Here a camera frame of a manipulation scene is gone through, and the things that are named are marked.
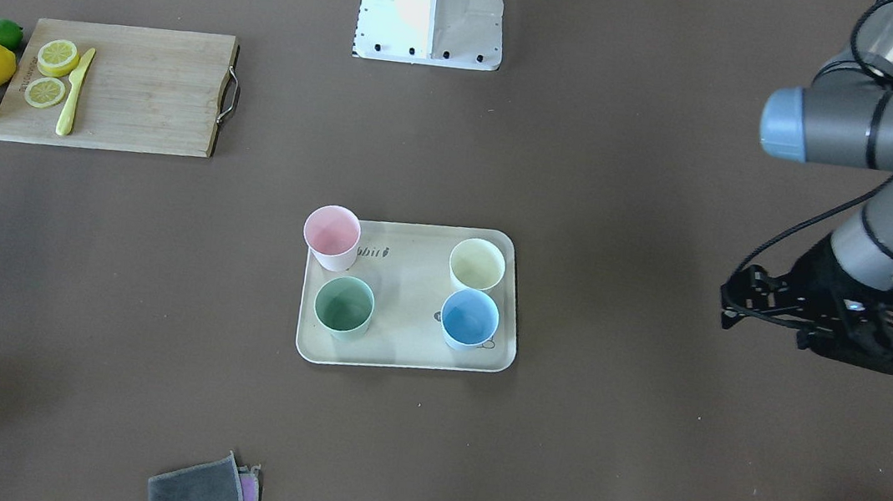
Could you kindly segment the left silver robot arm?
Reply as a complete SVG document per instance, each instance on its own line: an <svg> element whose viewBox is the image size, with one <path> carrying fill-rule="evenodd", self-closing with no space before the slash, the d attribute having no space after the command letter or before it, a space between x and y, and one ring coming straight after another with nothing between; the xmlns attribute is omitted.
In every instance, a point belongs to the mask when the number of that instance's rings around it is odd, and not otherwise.
<svg viewBox="0 0 893 501"><path fill-rule="evenodd" d="M721 288L722 327L756 317L797 332L800 347L893 371L893 0L875 0L842 52L808 87L772 93L766 154L795 163L883 170L872 191L826 210L851 217L774 276L747 256Z"/></svg>

